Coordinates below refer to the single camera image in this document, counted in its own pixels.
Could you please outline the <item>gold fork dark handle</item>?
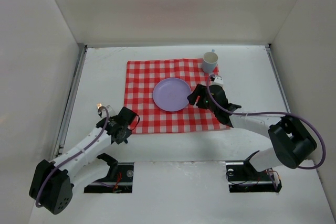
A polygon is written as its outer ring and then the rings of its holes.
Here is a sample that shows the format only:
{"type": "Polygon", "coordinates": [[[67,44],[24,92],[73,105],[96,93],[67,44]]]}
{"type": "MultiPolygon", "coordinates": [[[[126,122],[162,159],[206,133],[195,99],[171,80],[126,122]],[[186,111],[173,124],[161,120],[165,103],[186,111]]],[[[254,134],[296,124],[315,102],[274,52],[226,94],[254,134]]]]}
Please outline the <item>gold fork dark handle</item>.
{"type": "Polygon", "coordinates": [[[101,103],[98,103],[97,104],[97,111],[100,111],[102,109],[102,104],[101,103]]]}

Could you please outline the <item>lilac plastic plate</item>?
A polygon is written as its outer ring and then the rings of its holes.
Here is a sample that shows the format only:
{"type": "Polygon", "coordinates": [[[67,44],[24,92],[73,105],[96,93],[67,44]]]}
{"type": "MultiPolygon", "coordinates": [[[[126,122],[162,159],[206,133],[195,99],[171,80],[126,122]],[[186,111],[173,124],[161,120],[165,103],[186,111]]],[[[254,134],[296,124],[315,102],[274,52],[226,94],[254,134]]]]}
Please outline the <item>lilac plastic plate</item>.
{"type": "Polygon", "coordinates": [[[153,90],[153,101],[166,112],[176,112],[189,105],[187,97],[192,93],[190,86],[179,78],[166,78],[153,90]]]}

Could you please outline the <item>light blue mug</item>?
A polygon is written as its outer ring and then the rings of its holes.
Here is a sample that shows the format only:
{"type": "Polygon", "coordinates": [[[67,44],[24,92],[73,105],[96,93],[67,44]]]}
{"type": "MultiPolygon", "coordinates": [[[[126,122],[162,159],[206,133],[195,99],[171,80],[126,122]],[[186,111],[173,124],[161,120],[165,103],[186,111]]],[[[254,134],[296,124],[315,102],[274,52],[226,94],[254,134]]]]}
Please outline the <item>light blue mug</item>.
{"type": "Polygon", "coordinates": [[[202,61],[202,71],[204,73],[212,73],[214,72],[218,62],[218,55],[215,53],[215,50],[210,52],[206,52],[203,55],[202,61]]]}

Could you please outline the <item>red white checkered cloth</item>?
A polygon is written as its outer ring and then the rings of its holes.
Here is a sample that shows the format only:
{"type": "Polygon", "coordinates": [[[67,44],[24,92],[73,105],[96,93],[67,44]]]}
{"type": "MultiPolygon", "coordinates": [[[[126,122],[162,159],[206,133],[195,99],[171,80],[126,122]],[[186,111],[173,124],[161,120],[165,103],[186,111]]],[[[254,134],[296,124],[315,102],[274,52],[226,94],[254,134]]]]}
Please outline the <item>red white checkered cloth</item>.
{"type": "Polygon", "coordinates": [[[191,89],[195,89],[197,84],[205,84],[207,74],[202,71],[201,65],[202,59],[128,61],[124,106],[140,116],[131,125],[134,133],[186,133],[228,129],[208,110],[188,105],[177,112],[166,112],[154,103],[154,87],[166,78],[180,78],[191,89]]]}

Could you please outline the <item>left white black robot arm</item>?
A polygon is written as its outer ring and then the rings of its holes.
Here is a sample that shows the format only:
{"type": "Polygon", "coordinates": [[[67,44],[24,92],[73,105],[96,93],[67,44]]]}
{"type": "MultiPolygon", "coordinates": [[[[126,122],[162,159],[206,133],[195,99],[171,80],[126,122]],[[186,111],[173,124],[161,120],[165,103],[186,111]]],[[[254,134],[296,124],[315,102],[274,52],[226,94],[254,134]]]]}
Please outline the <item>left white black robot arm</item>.
{"type": "Polygon", "coordinates": [[[126,107],[115,113],[110,106],[101,106],[98,115],[100,121],[76,146],[36,166],[29,196],[37,208],[57,215],[69,205],[74,193],[83,192],[91,183],[105,186],[105,178],[114,179],[109,187],[117,188],[122,179],[118,161],[104,150],[114,143],[127,143],[134,129],[131,124],[138,124],[140,116],[126,107]]]}

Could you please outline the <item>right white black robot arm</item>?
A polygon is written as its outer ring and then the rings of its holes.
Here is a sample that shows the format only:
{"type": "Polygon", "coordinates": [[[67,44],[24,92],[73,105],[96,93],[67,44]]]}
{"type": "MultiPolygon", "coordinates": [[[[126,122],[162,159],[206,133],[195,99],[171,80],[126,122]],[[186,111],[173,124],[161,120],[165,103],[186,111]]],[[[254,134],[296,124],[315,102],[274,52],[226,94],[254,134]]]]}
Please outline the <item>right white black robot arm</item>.
{"type": "Polygon", "coordinates": [[[288,113],[279,116],[249,114],[240,105],[230,103],[217,84],[209,87],[198,84],[187,100],[200,109],[210,110],[223,125],[248,130],[271,141],[271,148],[255,151],[242,161],[248,179],[281,165],[298,168],[317,148],[316,141],[298,118],[288,113]]]}

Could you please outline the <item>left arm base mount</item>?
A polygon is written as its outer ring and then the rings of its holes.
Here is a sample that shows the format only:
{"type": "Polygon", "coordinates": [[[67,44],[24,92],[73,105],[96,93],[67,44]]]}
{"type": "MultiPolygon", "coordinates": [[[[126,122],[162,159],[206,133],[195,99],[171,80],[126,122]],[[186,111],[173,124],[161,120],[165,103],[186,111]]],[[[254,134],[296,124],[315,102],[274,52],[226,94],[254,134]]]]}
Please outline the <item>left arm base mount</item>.
{"type": "Polygon", "coordinates": [[[130,194],[133,189],[134,163],[119,163],[115,172],[84,188],[85,194],[130,194]]]}

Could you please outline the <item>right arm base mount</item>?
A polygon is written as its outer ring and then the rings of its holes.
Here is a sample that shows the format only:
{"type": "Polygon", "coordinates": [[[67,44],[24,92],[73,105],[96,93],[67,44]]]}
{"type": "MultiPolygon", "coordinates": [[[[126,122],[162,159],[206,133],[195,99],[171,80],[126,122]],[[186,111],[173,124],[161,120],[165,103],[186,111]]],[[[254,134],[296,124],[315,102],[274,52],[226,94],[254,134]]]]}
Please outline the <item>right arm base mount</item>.
{"type": "Polygon", "coordinates": [[[225,164],[230,193],[279,193],[282,189],[281,178],[272,168],[258,172],[247,161],[225,164]]]}

